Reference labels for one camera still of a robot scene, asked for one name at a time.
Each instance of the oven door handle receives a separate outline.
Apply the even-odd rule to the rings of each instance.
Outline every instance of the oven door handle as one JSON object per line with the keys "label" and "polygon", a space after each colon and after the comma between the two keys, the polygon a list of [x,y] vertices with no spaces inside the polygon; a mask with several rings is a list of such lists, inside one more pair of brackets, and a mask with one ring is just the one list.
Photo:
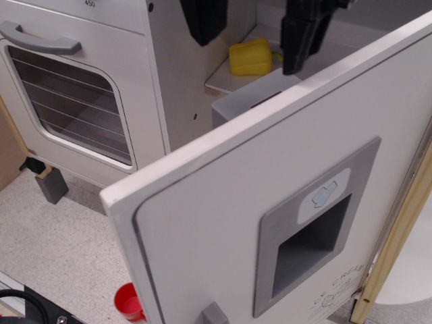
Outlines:
{"label": "oven door handle", "polygon": [[19,24],[7,20],[0,24],[0,34],[17,46],[40,53],[73,55],[81,49],[81,43],[77,40],[66,37],[47,40],[30,36],[22,32]]}

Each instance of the wooden panel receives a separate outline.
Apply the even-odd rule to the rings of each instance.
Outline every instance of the wooden panel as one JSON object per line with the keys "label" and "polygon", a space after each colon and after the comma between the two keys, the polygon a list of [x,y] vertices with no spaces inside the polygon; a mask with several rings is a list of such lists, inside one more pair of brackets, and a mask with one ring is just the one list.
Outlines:
{"label": "wooden panel", "polygon": [[22,148],[26,149],[26,146],[22,142],[22,148],[20,148],[14,133],[9,127],[6,118],[6,114],[9,115],[9,113],[1,97],[0,111],[0,190],[2,190],[20,174],[18,168],[26,158]]}
{"label": "wooden panel", "polygon": [[382,289],[405,241],[432,191],[432,147],[429,145],[423,160],[411,183],[408,194],[391,227],[390,233],[383,245],[381,254],[375,262],[369,280],[354,308],[351,322],[363,324],[371,311],[378,293]]}

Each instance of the gray block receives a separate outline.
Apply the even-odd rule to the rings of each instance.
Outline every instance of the gray block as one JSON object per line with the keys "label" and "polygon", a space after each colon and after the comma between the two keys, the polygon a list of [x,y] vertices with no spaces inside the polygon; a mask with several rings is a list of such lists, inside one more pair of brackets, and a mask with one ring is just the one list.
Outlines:
{"label": "gray block", "polygon": [[68,185],[58,169],[53,169],[53,171],[43,180],[37,177],[34,177],[34,179],[36,179],[36,182],[45,195],[45,198],[51,204],[57,204],[61,197],[69,191]]}
{"label": "gray block", "polygon": [[219,100],[213,101],[213,128],[246,113],[300,81],[296,76],[283,75],[282,69],[278,69]]}
{"label": "gray block", "polygon": [[220,307],[214,302],[202,311],[202,324],[230,324]]}

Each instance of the recessed door handle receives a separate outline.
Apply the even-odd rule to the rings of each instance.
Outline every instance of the recessed door handle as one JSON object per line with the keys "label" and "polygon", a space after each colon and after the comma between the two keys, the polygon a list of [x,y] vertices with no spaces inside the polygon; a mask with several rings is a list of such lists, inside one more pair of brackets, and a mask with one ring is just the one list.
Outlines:
{"label": "recessed door handle", "polygon": [[0,24],[0,34],[17,46],[40,53],[73,55],[81,49],[81,43],[77,40],[66,37],[47,40],[30,36],[22,32],[19,24],[7,20]]}

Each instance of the speckled floor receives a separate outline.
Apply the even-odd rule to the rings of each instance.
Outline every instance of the speckled floor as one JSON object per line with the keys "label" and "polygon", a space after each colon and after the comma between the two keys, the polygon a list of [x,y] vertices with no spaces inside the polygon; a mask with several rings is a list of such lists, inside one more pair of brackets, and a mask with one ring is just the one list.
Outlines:
{"label": "speckled floor", "polygon": [[[130,277],[103,214],[100,188],[63,175],[70,191],[57,205],[45,200],[29,171],[0,192],[0,271],[88,324],[129,323],[112,303]],[[348,302],[323,324],[348,324],[351,309]],[[430,323],[432,299],[375,305],[365,322]]]}

